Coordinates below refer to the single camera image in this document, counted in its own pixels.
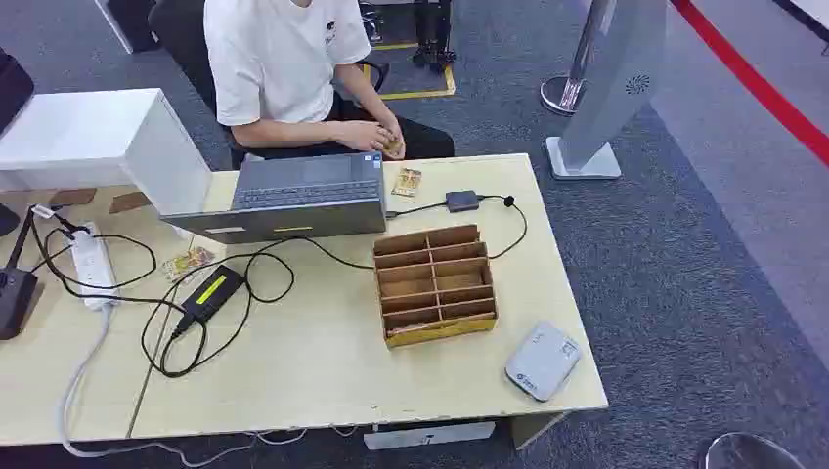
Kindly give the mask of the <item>person's left hand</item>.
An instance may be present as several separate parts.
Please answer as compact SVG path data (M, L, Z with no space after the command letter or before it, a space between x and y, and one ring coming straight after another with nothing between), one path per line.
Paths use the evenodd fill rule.
M392 160L402 160L406 156L406 141L402 128L397 118L392 115L380 122L380 125L388 133L386 143L382 146L385 157Z

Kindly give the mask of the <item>person's right hand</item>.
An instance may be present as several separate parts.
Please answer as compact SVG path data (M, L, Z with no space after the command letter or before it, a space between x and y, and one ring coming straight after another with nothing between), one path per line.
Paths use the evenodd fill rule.
M395 135L373 121L332 122L332 137L340 144L360 151L385 151L395 141Z

